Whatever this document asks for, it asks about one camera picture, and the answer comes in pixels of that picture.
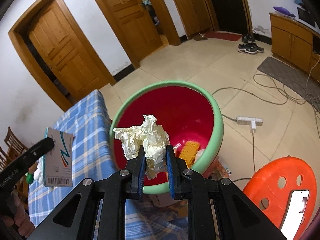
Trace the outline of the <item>person left hand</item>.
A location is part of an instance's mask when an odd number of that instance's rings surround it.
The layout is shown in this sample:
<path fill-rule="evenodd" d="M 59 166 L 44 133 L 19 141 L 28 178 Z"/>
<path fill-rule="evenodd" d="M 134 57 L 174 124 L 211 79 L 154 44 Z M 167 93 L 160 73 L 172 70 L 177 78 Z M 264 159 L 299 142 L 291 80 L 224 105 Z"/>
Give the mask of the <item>person left hand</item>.
<path fill-rule="evenodd" d="M 18 227 L 18 233 L 21 236 L 28 238 L 30 234 L 34 231 L 35 226 L 30 221 L 29 215 L 25 212 L 24 206 L 20 199 L 13 195 L 14 206 L 16 207 L 16 212 L 14 218 L 9 216 L 1 215 L 1 220 L 8 227 L 16 225 Z"/>

